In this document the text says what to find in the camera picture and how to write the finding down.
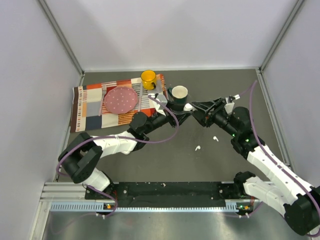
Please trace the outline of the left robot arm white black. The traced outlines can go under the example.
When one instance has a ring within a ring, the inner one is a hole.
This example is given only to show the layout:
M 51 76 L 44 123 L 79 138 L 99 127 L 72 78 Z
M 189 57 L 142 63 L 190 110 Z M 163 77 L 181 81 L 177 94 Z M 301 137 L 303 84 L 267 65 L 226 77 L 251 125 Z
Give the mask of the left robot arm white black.
M 146 144 L 152 144 L 148 134 L 165 124 L 178 128 L 183 121 L 196 110 L 187 103 L 163 104 L 156 100 L 161 108 L 153 115 L 144 112 L 135 113 L 128 130 L 113 135 L 90 136 L 80 133 L 58 157 L 57 168 L 62 168 L 75 184 L 84 184 L 96 190 L 102 198 L 109 198 L 114 191 L 110 178 L 97 169 L 103 157 L 122 153 L 125 155 L 140 150 Z

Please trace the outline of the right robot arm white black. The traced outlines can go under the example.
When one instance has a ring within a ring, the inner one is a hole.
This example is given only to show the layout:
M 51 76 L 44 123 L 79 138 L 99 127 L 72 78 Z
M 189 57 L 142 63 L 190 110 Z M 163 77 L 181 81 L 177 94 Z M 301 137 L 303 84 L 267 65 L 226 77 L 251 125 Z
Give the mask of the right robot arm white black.
M 297 234 L 303 236 L 320 225 L 320 189 L 301 179 L 279 160 L 253 131 L 250 111 L 235 107 L 233 97 L 206 102 L 191 102 L 184 110 L 203 127 L 213 124 L 232 136 L 233 149 L 257 167 L 272 184 L 251 172 L 239 172 L 233 192 L 239 198 L 247 195 L 276 210 Z

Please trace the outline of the white earbud charging case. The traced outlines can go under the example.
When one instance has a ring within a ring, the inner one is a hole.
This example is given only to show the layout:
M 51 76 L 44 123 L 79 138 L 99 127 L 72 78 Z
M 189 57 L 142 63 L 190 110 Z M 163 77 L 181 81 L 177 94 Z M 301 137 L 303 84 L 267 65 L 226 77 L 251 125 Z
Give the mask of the white earbud charging case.
M 183 110 L 185 112 L 192 112 L 194 111 L 194 107 L 190 104 L 190 103 L 187 103 L 184 107 L 183 107 Z

